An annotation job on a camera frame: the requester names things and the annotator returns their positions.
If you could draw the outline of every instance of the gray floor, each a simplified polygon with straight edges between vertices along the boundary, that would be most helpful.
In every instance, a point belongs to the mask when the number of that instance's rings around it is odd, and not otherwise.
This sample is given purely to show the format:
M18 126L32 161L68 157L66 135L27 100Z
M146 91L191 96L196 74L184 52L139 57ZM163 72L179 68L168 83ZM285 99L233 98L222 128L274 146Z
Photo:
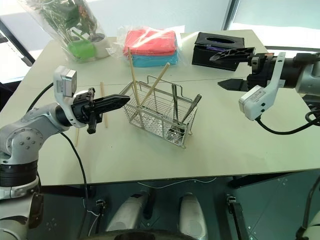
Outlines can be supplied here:
M320 170L305 171L239 189L227 187L230 177L218 177L211 183L184 182L156 190L152 218L142 220L141 228L177 230L179 199L184 193L197 196L205 215L210 240L237 240L232 215L226 208L226 194L233 194L242 204L247 230L252 240L294 240L305 208L306 196ZM145 182L163 186L176 180ZM103 230L118 207L133 193L148 190L137 183L104 184L96 188L97 199L107 201L107 212L101 221ZM320 193L314 194L310 217L320 210ZM83 203L80 198L45 195L44 220L29 231L29 238L47 240L75 239ZM88 232L94 216L88 214L83 234Z

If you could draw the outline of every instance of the pink cloth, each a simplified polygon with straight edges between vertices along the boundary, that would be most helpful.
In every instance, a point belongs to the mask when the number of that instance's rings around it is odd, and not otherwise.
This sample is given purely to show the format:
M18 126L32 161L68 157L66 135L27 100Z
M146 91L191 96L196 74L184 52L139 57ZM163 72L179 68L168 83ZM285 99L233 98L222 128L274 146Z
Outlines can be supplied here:
M129 31L126 35L123 54L128 55L167 56L176 51L176 34L174 31L139 29Z

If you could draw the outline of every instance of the wooden chopstick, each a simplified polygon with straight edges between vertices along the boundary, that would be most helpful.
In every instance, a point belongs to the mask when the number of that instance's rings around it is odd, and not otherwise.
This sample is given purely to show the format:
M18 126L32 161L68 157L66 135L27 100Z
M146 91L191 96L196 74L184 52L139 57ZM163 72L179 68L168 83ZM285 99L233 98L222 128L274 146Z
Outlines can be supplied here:
M135 75L135 70L134 70L134 64L132 62L131 50L130 50L129 47L128 47L128 57L129 57L129 63L130 63L130 68L131 68L131 75L132 75L133 93L134 93L136 104L138 106L140 106L140 100L139 100L139 95L138 95L137 81L136 81L136 75Z
M140 106L143 106L145 104L145 102L147 101L148 97L152 94L152 92L155 90L157 84L159 83L160 79L163 77L163 75L165 74L165 72L167 71L167 69L169 68L170 63L167 62L164 66L164 68L162 69L162 71L160 72L160 75L157 77L157 79L155 80L154 84L152 85L152 87L150 88L150 90L148 91L148 93L145 95L144 99L141 102Z
M106 96L105 95L105 85L102 81L100 82L100 92L101 92L101 97ZM107 117L106 112L103 113L102 118L103 118L105 128L108 128L108 117Z
M78 142L79 142L79 128L75 129L75 141L74 141L74 146L78 146Z

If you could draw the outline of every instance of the tissue box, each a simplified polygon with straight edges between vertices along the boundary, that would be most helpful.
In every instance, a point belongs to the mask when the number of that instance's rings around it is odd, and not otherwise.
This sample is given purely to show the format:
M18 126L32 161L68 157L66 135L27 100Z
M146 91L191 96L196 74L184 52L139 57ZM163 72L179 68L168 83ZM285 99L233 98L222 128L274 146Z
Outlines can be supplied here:
M239 65L239 61L234 60L219 60L218 62L209 61L216 53L229 50L241 49L245 47L243 37L225 36L199 32L194 43L192 64L204 67L224 69L235 71Z

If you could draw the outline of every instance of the metal basket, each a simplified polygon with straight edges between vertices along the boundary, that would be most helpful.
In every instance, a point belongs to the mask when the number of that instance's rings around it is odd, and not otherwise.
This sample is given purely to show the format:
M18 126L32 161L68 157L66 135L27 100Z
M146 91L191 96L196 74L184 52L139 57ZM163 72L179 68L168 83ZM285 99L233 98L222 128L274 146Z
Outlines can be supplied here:
M150 78L155 76L148 75L147 82L137 81L137 91L140 102L145 98L151 89ZM181 89L180 96L177 96L178 119L183 119L193 100L183 96L181 85L161 79L152 94L148 97L143 106L138 106L133 89L133 83L129 83L120 94L130 96L130 101L124 106L124 112L129 123L153 133L170 143L185 148L188 135L191 135L191 128L194 122L197 107L183 123L178 123L174 118L174 99L171 92L160 89L164 84L176 85Z

